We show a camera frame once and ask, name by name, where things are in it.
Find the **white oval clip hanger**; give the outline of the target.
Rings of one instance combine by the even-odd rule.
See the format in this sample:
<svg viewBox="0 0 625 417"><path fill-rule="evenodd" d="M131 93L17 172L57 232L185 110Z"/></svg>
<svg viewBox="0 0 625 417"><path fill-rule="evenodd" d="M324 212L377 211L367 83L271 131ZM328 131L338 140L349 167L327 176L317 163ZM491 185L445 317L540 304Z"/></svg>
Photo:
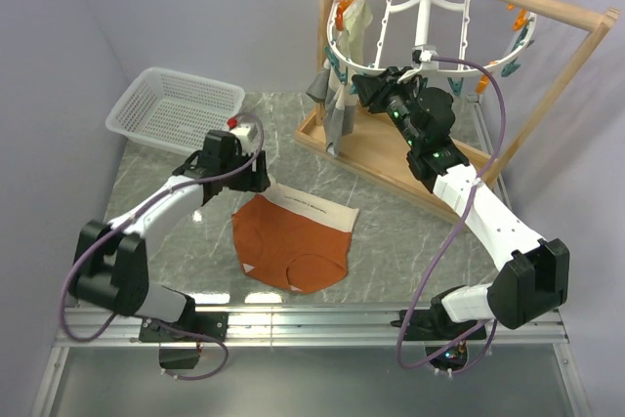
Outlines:
<svg viewBox="0 0 625 417"><path fill-rule="evenodd" d="M367 0L373 20L364 33L364 64L358 64L338 49L343 14L353 1L321 0L319 69L329 60L342 81L355 74L379 74L390 66L408 67L426 77L442 76L453 84L468 77L507 77L520 68L518 57L532 42L537 22L536 14L520 8L512 25L515 38L510 49L489 63L478 64L467 55L470 32L477 26L475 0ZM412 49L422 45L437 51L436 69L412 66Z"/></svg>

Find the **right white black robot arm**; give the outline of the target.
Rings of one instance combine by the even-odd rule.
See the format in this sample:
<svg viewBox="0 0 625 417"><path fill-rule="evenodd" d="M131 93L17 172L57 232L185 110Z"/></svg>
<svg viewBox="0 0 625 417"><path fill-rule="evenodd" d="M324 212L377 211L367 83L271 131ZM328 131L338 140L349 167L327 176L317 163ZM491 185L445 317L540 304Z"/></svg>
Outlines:
<svg viewBox="0 0 625 417"><path fill-rule="evenodd" d="M410 317L429 340L454 339L480 320L496 319L517 329L560 307L568 296L570 253L559 239L546 240L525 225L483 182L468 157L452 142L453 98L406 79L389 67L378 75L355 75L363 107L390 117L409 146L413 177L463 217L490 255L498 274L490 284L459 286Z"/></svg>

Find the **orange underwear with beige waistband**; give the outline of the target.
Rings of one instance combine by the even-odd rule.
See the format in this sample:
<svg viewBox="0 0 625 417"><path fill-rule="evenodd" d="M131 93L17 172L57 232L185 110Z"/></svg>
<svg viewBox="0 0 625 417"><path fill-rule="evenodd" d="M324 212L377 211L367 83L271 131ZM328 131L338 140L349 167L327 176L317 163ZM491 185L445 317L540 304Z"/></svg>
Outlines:
<svg viewBox="0 0 625 417"><path fill-rule="evenodd" d="M242 271L282 290L311 294L346 277L359 210L276 184L231 216Z"/></svg>

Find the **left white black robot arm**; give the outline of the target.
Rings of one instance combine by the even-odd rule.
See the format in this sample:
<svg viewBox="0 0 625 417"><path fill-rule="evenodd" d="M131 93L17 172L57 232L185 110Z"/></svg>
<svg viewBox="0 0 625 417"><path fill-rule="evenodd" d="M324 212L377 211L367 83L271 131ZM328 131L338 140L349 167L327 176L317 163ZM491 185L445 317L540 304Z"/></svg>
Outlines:
<svg viewBox="0 0 625 417"><path fill-rule="evenodd" d="M62 295L98 306L113 316L150 320L176 341L207 339L194 299L151 281L148 260L182 218L223 189L259 193L270 187L263 143L259 124L211 130L202 148L147 200L107 223L86 224L79 233Z"/></svg>

